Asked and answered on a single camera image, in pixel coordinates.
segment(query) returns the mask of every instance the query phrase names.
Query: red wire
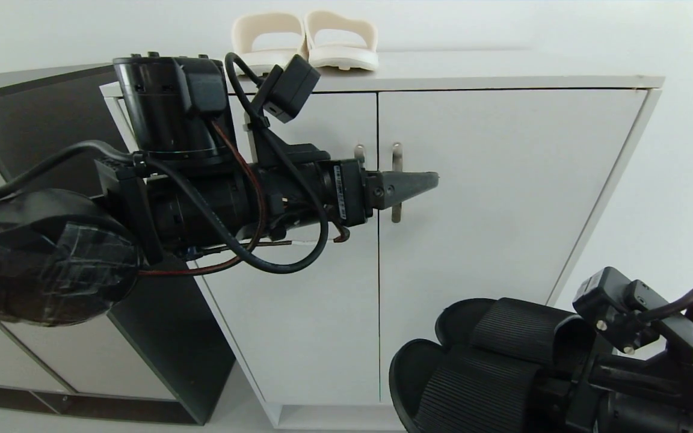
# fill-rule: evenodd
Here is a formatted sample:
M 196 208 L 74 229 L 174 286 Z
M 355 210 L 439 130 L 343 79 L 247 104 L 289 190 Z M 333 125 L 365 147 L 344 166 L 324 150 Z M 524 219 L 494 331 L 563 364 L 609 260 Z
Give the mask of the red wire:
M 266 201 L 263 199 L 263 189 L 261 187 L 261 182 L 258 181 L 258 178 L 256 177 L 256 173 L 253 173 L 253 170 L 250 168 L 250 165 L 247 164 L 247 161 L 245 161 L 245 158 L 242 157 L 242 155 L 239 153 L 239 150 L 237 150 L 236 145 L 229 140 L 229 137 L 226 136 L 225 132 L 221 129 L 221 127 L 216 123 L 215 121 L 212 122 L 212 127 L 214 127 L 215 131 L 218 132 L 218 135 L 220 135 L 221 140 L 223 140 L 224 143 L 226 143 L 226 146 L 229 148 L 229 150 L 232 151 L 232 154 L 234 155 L 234 159 L 236 159 L 237 162 L 239 162 L 240 167 L 242 168 L 243 172 L 245 173 L 246 176 L 248 176 L 248 179 L 250 179 L 250 183 L 253 184 L 253 188 L 256 190 L 256 202 L 258 204 L 258 227 L 256 227 L 256 233 L 253 234 L 253 238 L 250 239 L 250 243 L 247 244 L 246 249 L 248 251 L 253 251 L 254 248 L 256 248 L 256 245 L 258 245 L 259 241 L 261 241 L 261 236 L 263 235 L 263 231 L 265 228 L 265 222 L 266 222 Z M 203 274 L 211 274 L 214 272 L 218 271 L 223 271 L 224 269 L 231 268 L 231 266 L 234 266 L 235 264 L 239 263 L 240 258 L 239 257 L 234 257 L 231 258 L 223 263 L 218 263 L 214 264 L 212 266 L 204 266 L 204 268 L 194 268 L 194 269 L 181 269 L 180 271 L 138 271 L 138 275 L 140 276 L 146 276 L 146 277 L 152 277 L 152 276 L 181 276 L 181 277 L 187 277 L 187 276 L 196 276 L 196 275 L 203 275 Z

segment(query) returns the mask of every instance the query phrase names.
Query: metal handle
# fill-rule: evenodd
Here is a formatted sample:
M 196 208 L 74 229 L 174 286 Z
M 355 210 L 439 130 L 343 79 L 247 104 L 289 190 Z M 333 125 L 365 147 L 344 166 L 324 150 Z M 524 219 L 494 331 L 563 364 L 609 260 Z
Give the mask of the metal handle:
M 354 146 L 354 159 L 358 159 L 360 162 L 365 164 L 365 146 L 362 144 Z
M 392 171 L 402 172 L 402 144 L 392 145 Z M 402 218 L 402 203 L 392 206 L 392 222 L 397 224 Z

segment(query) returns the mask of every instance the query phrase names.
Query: white wall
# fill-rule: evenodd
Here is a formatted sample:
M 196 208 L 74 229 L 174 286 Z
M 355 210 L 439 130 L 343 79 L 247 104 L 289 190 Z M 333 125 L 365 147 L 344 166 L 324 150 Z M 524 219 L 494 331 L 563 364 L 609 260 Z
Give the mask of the white wall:
M 693 2 L 0 1 L 0 72 L 149 50 L 222 57 L 234 17 L 313 8 L 374 21 L 384 51 L 529 47 L 665 74 L 650 126 L 558 304 L 570 307 L 578 283 L 605 265 L 667 298 L 693 286 Z

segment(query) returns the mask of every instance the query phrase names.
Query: slipper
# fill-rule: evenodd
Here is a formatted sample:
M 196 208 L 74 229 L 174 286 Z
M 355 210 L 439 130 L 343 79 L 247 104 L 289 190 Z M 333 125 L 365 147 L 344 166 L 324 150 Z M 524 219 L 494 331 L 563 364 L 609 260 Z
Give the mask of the slipper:
M 306 15 L 304 26 L 306 44 L 309 47 L 309 63 L 312 66 L 335 66 L 344 71 L 352 68 L 375 71 L 379 67 L 379 57 L 376 53 L 378 31 L 370 22 L 347 19 L 330 11 L 312 11 Z M 357 33 L 365 41 L 365 46 L 346 41 L 317 44 L 317 32 L 325 29 Z
M 487 351 L 456 346 L 446 352 L 413 340 L 392 359 L 390 394 L 410 433 L 545 433 L 553 423 L 534 416 L 548 410 L 549 399 L 537 394 L 540 370 Z
M 572 379 L 583 368 L 596 332 L 575 313 L 519 299 L 465 299 L 435 323 L 445 350 L 468 345 L 533 362 L 554 378 Z
M 267 33 L 296 33 L 300 41 L 296 46 L 285 49 L 259 49 L 253 51 L 253 42 Z M 232 45 L 250 70 L 258 76 L 268 74 L 275 65 L 282 66 L 298 54 L 303 58 L 306 53 L 306 31 L 299 17 L 286 12 L 269 12 L 250 14 L 239 17 L 232 27 Z

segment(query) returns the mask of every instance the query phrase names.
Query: cabinet top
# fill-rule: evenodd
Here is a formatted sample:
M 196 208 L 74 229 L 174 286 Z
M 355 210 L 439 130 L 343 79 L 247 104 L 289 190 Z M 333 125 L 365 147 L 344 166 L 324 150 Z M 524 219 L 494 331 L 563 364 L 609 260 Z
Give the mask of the cabinet top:
M 659 88 L 663 76 L 531 50 L 379 52 L 376 72 L 320 68 L 315 91 L 486 90 L 487 88 Z M 247 93 L 256 88 L 242 79 Z M 104 96 L 121 97 L 116 83 Z

